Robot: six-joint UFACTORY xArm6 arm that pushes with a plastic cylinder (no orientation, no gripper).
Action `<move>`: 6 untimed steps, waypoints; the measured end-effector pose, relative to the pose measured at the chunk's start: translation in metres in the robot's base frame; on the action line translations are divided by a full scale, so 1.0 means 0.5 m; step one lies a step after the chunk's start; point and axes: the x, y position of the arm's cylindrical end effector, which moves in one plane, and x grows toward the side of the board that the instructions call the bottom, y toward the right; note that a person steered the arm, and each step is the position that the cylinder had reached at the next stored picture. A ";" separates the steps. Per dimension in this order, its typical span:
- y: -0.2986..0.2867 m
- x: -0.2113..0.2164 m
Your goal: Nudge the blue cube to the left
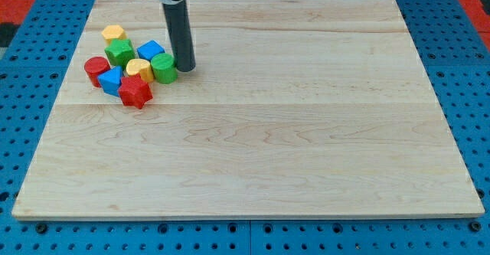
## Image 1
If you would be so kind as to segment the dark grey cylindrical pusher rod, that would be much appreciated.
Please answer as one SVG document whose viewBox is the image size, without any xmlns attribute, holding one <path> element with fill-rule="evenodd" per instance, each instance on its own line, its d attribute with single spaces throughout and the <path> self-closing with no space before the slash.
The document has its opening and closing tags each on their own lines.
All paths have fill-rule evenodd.
<svg viewBox="0 0 490 255">
<path fill-rule="evenodd" d="M 182 0 L 176 4 L 164 4 L 163 12 L 175 66 L 181 72 L 191 72 L 196 68 L 196 62 L 187 2 Z"/>
</svg>

